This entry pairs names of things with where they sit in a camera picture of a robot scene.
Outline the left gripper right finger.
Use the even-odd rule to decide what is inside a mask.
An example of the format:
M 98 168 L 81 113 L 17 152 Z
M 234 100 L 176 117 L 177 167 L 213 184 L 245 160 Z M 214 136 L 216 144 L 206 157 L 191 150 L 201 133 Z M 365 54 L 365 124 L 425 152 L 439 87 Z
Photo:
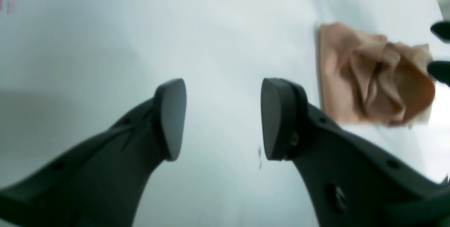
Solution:
M 301 85 L 265 78 L 261 117 L 266 158 L 294 163 L 321 227 L 449 226 L 449 185 L 342 129 Z

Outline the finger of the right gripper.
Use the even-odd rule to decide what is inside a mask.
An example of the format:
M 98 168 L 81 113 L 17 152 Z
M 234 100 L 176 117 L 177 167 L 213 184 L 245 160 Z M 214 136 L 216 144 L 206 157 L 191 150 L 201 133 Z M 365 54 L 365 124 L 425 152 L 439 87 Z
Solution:
M 450 87 L 449 61 L 433 61 L 427 66 L 427 71 L 437 81 Z
M 442 20 L 434 23 L 430 31 L 445 44 L 450 43 L 450 21 Z

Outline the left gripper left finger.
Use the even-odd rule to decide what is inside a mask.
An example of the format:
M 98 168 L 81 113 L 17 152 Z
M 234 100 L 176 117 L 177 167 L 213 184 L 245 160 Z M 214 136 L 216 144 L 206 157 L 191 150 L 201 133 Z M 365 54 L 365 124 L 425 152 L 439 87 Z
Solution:
M 183 79 L 161 84 L 106 131 L 1 190 L 1 219 L 20 227 L 131 227 L 152 172 L 177 160 Z

